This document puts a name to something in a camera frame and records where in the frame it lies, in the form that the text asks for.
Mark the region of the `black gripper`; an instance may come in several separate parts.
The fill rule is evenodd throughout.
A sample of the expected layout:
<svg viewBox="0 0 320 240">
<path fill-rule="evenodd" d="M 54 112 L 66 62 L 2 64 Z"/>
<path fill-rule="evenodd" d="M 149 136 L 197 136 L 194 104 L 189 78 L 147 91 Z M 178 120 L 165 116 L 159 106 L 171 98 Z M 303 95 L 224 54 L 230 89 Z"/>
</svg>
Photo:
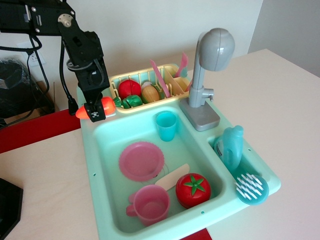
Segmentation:
<svg viewBox="0 0 320 240">
<path fill-rule="evenodd" d="M 102 91 L 110 86 L 104 63 L 104 53 L 95 32 L 68 31 L 66 51 L 69 56 L 67 68 L 75 72 L 78 86 L 86 100 L 84 109 L 91 122 L 106 119 L 102 103 Z"/>
</svg>

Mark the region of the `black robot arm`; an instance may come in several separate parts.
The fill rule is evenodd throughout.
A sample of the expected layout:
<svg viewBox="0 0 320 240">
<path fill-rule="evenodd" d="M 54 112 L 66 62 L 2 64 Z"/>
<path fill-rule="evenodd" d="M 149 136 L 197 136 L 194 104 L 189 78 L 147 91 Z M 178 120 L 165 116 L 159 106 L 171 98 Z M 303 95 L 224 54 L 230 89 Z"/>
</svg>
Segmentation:
<svg viewBox="0 0 320 240">
<path fill-rule="evenodd" d="M 104 53 L 98 35 L 83 31 L 76 12 L 65 0 L 2 0 L 0 31 L 38 36 L 60 36 L 85 99 L 84 112 L 92 122 L 105 120 L 103 90 L 110 87 Z"/>
</svg>

